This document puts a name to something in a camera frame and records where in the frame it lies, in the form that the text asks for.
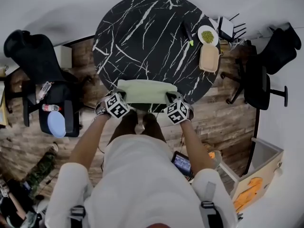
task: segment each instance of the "blue lid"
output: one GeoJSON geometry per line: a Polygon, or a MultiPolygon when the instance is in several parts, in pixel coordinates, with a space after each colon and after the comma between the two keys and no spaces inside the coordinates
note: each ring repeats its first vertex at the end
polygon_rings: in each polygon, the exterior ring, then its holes
{"type": "Polygon", "coordinates": [[[50,112],[47,118],[48,128],[56,138],[63,138],[66,135],[66,122],[60,112],[50,112]]]}

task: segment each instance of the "wooden floor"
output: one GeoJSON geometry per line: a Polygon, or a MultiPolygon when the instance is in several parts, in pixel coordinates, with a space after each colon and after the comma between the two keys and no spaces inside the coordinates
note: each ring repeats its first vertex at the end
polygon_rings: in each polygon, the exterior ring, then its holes
{"type": "MultiPolygon", "coordinates": [[[[95,73],[95,66],[92,55],[93,40],[85,40],[73,44],[73,69],[70,70],[79,79],[90,75],[93,78],[92,84],[84,87],[84,103],[95,106],[98,99],[102,98],[107,89],[100,83],[95,73]]],[[[235,58],[241,57],[244,61],[248,55],[252,54],[252,47],[239,46],[230,51],[229,46],[223,42],[220,71],[212,88],[198,101],[193,107],[195,118],[192,123],[202,142],[211,144],[212,150],[222,151],[223,159],[226,164],[238,175],[241,175],[246,167],[249,151],[251,147],[251,137],[255,127],[256,109],[248,104],[244,104],[244,96],[241,95],[233,105],[226,104],[226,99],[231,97],[238,84],[229,79],[222,80],[220,72],[230,72],[238,75],[235,58]]],[[[12,78],[12,88],[14,91],[20,91],[19,85],[22,79],[26,78],[24,73],[19,70],[12,78]]],[[[38,192],[50,195],[57,180],[57,174],[60,166],[64,164],[77,143],[79,138],[62,138],[42,133],[38,121],[38,112],[32,113],[30,127],[23,124],[23,106],[22,100],[13,99],[9,107],[13,110],[9,114],[11,127],[0,130],[0,167],[2,173],[9,175],[17,180],[26,176],[29,170],[39,161],[50,144],[56,141],[59,145],[59,153],[56,160],[56,168],[40,184],[38,192]]],[[[80,136],[90,125],[94,114],[89,109],[84,109],[80,113],[80,120],[83,125],[80,136]]],[[[164,114],[158,115],[158,122],[161,125],[162,132],[172,151],[181,150],[181,128],[179,125],[172,125],[164,114]]],[[[99,147],[104,150],[111,138],[117,120],[110,119],[106,124],[102,134],[99,147]]],[[[89,177],[92,183],[97,184],[102,178],[100,168],[103,162],[103,154],[97,150],[92,167],[89,171],[89,177]]],[[[228,191],[232,189],[232,180],[218,170],[228,191]]]]}

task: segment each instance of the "black office chair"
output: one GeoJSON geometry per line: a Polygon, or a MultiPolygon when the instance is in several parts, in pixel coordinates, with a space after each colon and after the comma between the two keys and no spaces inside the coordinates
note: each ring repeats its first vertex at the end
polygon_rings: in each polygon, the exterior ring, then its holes
{"type": "Polygon", "coordinates": [[[236,94],[232,100],[227,99],[228,104],[233,104],[244,89],[245,102],[255,108],[267,110],[269,106],[270,93],[284,97],[285,107],[288,105],[288,89],[284,91],[270,89],[270,78],[268,74],[277,73],[284,65],[296,58],[296,49],[301,48],[301,41],[294,29],[289,26],[285,31],[278,28],[265,47],[258,55],[249,57],[246,63],[246,72],[241,59],[236,59],[240,66],[239,75],[236,78],[228,73],[221,73],[221,78],[230,78],[238,83],[236,94]]]}
{"type": "Polygon", "coordinates": [[[61,70],[51,41],[45,35],[30,35],[28,31],[15,30],[4,43],[4,54],[11,57],[30,78],[22,82],[22,92],[16,97],[23,99],[24,124],[29,127],[29,113],[39,109],[40,128],[51,134],[48,128],[49,112],[42,110],[42,104],[55,104],[62,108],[67,137],[79,135],[79,109],[82,87],[90,80],[86,77],[81,83],[68,72],[61,70]],[[53,82],[50,90],[39,104],[36,103],[36,85],[53,82]]]}

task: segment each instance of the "green food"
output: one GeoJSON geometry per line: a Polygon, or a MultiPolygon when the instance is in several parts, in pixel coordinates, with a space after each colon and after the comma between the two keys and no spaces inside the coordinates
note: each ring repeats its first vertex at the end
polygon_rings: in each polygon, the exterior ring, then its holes
{"type": "Polygon", "coordinates": [[[208,44],[211,43],[214,39],[212,32],[208,31],[208,30],[203,31],[201,36],[202,36],[203,40],[206,41],[208,44]]]}

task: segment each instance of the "round table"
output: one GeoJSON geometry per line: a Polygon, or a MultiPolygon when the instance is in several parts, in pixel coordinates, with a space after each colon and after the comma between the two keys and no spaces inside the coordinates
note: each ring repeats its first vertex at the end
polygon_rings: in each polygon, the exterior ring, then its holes
{"type": "MultiPolygon", "coordinates": [[[[108,90],[119,79],[149,79],[171,83],[192,104],[210,89],[218,74],[199,68],[198,28],[212,24],[187,0],[123,0],[101,20],[93,43],[96,71],[108,90]],[[190,46],[181,28],[192,32],[190,46]]],[[[160,112],[165,105],[132,104],[160,112]]]]}

